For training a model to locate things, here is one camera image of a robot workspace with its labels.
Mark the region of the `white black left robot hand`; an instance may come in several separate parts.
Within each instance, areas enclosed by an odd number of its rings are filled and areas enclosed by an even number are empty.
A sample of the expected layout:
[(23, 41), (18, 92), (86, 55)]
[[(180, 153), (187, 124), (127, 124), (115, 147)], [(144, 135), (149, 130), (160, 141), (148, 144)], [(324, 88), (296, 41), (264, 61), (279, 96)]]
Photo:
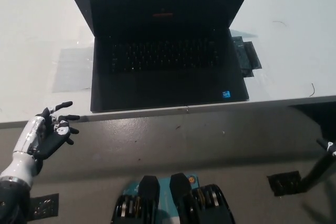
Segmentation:
[(60, 109), (73, 105), (72, 101), (63, 102), (53, 108), (45, 108), (25, 125), (14, 152), (26, 153), (34, 159), (46, 160), (64, 143), (74, 144), (70, 138), (79, 130), (70, 126), (70, 121), (80, 119), (78, 115), (56, 115)]

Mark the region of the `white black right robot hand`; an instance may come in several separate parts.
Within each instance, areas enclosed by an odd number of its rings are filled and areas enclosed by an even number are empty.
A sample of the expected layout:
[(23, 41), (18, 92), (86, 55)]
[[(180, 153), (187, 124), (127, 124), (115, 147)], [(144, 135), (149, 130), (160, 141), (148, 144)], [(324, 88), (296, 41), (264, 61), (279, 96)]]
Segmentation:
[(335, 143), (329, 140), (325, 140), (323, 138), (317, 139), (317, 143), (332, 157), (336, 156), (336, 148)]

